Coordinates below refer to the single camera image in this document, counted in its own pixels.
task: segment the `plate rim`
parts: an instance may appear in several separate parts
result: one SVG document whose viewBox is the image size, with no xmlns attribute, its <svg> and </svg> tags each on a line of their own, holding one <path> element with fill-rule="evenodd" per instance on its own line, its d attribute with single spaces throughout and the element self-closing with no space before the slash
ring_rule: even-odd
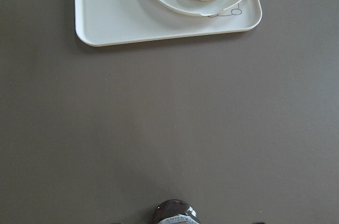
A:
<svg viewBox="0 0 339 224">
<path fill-rule="evenodd" d="M 161 4 L 163 4 L 165 7 L 167 7 L 168 9 L 172 10 L 172 11 L 175 11 L 175 12 L 178 12 L 180 14 L 184 14 L 184 15 L 188 15 L 188 16 L 214 16 L 214 15 L 217 15 L 219 13 L 222 13 L 224 12 L 225 10 L 231 8 L 232 6 L 236 5 L 237 3 L 241 2 L 242 0 L 238 0 L 237 2 L 225 7 L 225 8 L 222 8 L 220 11 L 218 12 L 213 12 L 213 13 L 210 13 L 210 14 L 203 14 L 203 13 L 199 13 L 199 12 L 188 12 L 188 11 L 185 11 L 185 10 L 181 10 L 179 8 L 176 8 L 176 7 L 173 7 L 172 5 L 166 3 L 165 1 L 163 0 L 157 0 L 159 1 Z"/>
</svg>

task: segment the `gray table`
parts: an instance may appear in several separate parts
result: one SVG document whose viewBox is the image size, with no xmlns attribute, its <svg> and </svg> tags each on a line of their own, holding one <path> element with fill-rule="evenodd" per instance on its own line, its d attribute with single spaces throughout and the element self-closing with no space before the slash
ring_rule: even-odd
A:
<svg viewBox="0 0 339 224">
<path fill-rule="evenodd" d="M 93 48 L 74 0 L 0 0 L 0 223 L 339 223 L 339 2 Z"/>
</svg>

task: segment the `tray rim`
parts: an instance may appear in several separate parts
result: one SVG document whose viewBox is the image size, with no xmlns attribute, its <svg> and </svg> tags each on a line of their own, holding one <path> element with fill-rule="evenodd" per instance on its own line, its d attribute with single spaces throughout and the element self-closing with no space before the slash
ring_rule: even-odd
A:
<svg viewBox="0 0 339 224">
<path fill-rule="evenodd" d="M 252 25 L 249 27 L 245 28 L 234 28 L 231 30 L 226 30 L 226 31 L 213 31 L 213 32 L 204 32 L 204 33 L 197 33 L 197 34 L 167 34 L 164 36 L 157 36 L 153 38 L 137 38 L 137 39 L 131 39 L 131 40 L 126 40 L 126 41 L 116 41 L 116 42 L 102 42 L 98 43 L 95 41 L 91 41 L 85 34 L 85 25 L 82 23 L 82 20 L 84 18 L 84 0 L 74 0 L 74 5 L 75 5 L 75 32 L 78 36 L 78 38 L 84 42 L 85 44 L 92 46 L 92 47 L 105 47 L 105 46 L 115 46 L 119 44 L 128 44 L 128 43 L 138 43 L 138 42 L 147 42 L 147 41 L 156 41 L 156 40 L 166 40 L 166 39 L 177 39 L 177 38 L 185 38 L 185 37 L 196 37 L 196 36 L 204 36 L 204 35 L 214 35 L 214 34 L 224 34 L 224 33 L 232 33 L 232 32 L 246 32 L 249 31 L 253 28 L 255 28 L 262 19 L 262 8 L 261 8 L 261 3 L 260 0 L 257 0 L 257 5 L 258 5 L 258 18 L 257 21 L 255 21 Z"/>
</svg>

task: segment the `white tray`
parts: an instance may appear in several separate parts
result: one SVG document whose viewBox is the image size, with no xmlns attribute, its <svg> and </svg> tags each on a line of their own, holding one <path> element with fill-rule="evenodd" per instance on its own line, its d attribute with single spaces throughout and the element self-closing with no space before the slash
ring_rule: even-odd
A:
<svg viewBox="0 0 339 224">
<path fill-rule="evenodd" d="M 182 15 L 157 0 L 75 0 L 76 33 L 90 46 L 248 31 L 261 17 L 259 0 L 215 17 Z"/>
</svg>

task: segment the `bottle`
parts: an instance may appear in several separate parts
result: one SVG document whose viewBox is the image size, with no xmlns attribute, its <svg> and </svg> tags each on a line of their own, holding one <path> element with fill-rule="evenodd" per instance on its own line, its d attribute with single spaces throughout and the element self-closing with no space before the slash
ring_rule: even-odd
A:
<svg viewBox="0 0 339 224">
<path fill-rule="evenodd" d="M 171 199 L 161 203 L 154 211 L 150 224 L 200 224 L 197 213 L 186 202 Z"/>
</svg>

